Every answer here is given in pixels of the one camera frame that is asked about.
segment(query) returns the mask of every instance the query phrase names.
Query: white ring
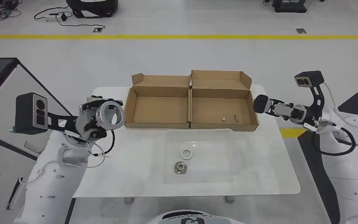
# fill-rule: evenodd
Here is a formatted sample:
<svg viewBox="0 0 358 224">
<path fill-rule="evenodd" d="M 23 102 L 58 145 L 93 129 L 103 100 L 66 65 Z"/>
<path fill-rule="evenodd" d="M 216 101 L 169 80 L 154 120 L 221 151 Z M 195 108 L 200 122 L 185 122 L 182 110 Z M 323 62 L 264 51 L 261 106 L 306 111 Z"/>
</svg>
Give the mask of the white ring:
<svg viewBox="0 0 358 224">
<path fill-rule="evenodd" d="M 190 153 L 189 157 L 185 157 L 185 156 L 184 156 L 184 152 L 189 152 L 189 153 Z M 184 150 L 184 151 L 181 153 L 181 157 L 182 157 L 184 160 L 189 160 L 189 159 L 191 159 L 191 157 L 192 157 L 192 152 L 191 152 L 190 150 Z"/>
</svg>

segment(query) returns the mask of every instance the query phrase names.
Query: white table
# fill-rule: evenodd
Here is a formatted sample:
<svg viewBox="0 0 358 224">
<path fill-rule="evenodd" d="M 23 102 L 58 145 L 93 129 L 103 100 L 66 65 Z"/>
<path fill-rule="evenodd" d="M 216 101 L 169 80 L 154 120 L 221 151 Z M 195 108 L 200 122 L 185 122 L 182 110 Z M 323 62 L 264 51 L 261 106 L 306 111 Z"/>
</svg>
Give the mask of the white table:
<svg viewBox="0 0 358 224">
<path fill-rule="evenodd" d="M 128 87 L 99 87 L 94 95 L 123 100 Z M 253 97 L 265 94 L 262 86 L 251 87 Z M 74 197 L 175 197 L 209 195 L 298 194 L 300 185 L 284 141 L 273 116 L 258 114 L 259 126 L 254 132 L 234 132 L 244 166 L 231 183 L 164 182 L 155 147 L 165 130 L 115 130 L 116 141 L 105 162 L 87 169 Z M 104 149 L 111 145 L 109 136 L 97 143 Z M 90 157 L 89 165 L 101 158 Z"/>
</svg>

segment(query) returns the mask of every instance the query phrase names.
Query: metal nut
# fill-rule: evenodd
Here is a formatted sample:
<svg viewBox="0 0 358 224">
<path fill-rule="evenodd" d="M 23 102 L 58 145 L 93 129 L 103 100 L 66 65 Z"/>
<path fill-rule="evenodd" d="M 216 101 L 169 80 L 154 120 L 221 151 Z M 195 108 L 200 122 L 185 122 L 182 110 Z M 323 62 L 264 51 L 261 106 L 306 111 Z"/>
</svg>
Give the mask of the metal nut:
<svg viewBox="0 0 358 224">
<path fill-rule="evenodd" d="M 174 165 L 174 172 L 176 174 L 185 174 L 187 166 L 185 162 L 179 161 Z"/>
</svg>

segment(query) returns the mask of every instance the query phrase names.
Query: box lid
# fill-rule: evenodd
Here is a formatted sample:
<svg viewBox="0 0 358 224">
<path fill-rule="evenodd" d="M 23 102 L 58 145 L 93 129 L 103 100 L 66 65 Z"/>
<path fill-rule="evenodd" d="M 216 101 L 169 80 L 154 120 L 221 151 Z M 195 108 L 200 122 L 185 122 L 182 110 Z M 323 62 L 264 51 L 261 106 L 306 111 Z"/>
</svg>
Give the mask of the box lid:
<svg viewBox="0 0 358 224">
<path fill-rule="evenodd" d="M 190 76 L 132 75 L 133 90 L 138 96 L 187 97 Z"/>
<path fill-rule="evenodd" d="M 189 76 L 155 76 L 134 74 L 132 75 L 133 87 L 135 86 L 164 86 L 189 88 Z"/>
<path fill-rule="evenodd" d="M 191 71 L 192 88 L 249 90 L 252 80 L 242 71 Z"/>
</svg>

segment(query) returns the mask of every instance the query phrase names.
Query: yellow floor line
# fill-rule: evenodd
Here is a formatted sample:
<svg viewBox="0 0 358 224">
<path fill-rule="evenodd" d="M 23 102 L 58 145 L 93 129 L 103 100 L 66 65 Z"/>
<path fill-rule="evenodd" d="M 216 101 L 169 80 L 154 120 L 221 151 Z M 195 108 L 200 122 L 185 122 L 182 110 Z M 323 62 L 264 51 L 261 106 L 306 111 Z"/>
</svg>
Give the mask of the yellow floor line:
<svg viewBox="0 0 358 224">
<path fill-rule="evenodd" d="M 303 128 L 280 128 L 283 138 L 298 138 L 305 131 Z"/>
<path fill-rule="evenodd" d="M 358 40 L 358 35 L 234 35 L 234 34 L 0 34 L 0 39 L 41 40 Z"/>
</svg>

